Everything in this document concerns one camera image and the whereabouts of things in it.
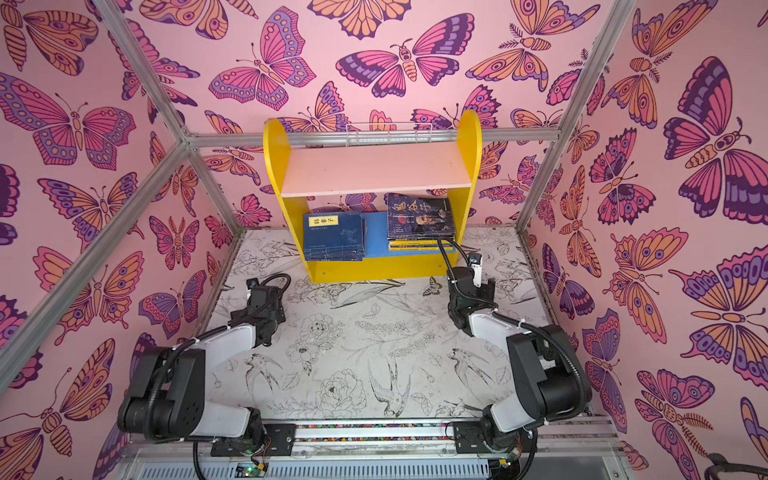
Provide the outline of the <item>yellow cartoon boy book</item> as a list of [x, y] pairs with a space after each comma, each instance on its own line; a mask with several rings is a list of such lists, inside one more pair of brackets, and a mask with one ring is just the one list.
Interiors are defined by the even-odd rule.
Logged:
[[453, 252], [455, 247], [446, 239], [417, 239], [417, 240], [388, 240], [387, 247], [390, 251], [436, 251], [443, 248], [446, 252]]

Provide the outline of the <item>dark blue portrait book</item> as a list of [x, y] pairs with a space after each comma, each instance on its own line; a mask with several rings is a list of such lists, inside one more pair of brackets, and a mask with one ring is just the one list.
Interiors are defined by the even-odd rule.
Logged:
[[389, 240], [443, 239], [453, 238], [456, 234], [447, 198], [389, 193], [386, 206]]

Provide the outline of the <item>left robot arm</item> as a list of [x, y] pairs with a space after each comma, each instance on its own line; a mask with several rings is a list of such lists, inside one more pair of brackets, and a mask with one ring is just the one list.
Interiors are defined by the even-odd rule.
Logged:
[[291, 276], [246, 281], [246, 306], [230, 321], [175, 347], [150, 347], [139, 357], [118, 410], [116, 427], [153, 443], [230, 440], [259, 447], [266, 436], [254, 407], [208, 397], [213, 371], [242, 352], [269, 346], [285, 321], [282, 299]]

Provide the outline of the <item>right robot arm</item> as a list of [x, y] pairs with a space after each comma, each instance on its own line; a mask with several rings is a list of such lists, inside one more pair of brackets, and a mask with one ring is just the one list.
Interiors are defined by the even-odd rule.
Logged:
[[480, 420], [488, 446], [506, 450], [545, 424], [585, 413], [592, 392], [566, 332], [502, 314], [495, 283], [483, 281], [478, 267], [447, 266], [448, 314], [460, 331], [506, 353], [514, 390], [485, 407]]

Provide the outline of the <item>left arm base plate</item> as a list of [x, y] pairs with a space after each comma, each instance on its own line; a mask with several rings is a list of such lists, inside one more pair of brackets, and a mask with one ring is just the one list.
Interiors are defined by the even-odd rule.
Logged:
[[211, 445], [210, 454], [212, 457], [287, 457], [292, 454], [296, 431], [295, 423], [265, 424], [255, 433], [217, 439]]

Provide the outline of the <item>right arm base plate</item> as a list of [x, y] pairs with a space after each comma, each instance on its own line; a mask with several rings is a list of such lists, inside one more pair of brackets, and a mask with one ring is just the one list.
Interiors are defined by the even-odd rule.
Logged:
[[455, 450], [459, 454], [518, 456], [533, 448], [533, 433], [523, 428], [502, 433], [484, 420], [451, 422]]

